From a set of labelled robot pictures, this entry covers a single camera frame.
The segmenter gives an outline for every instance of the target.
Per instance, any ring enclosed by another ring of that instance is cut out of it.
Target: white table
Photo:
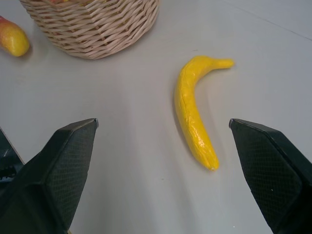
[[[0,15],[33,51],[0,52],[0,126],[27,162],[58,128],[99,119],[74,234],[269,234],[241,171],[230,118],[281,130],[312,160],[312,3],[163,0],[150,33],[89,61],[54,48],[17,0]],[[220,159],[212,173],[184,143],[173,111],[181,67],[195,55],[230,57],[196,89]]]

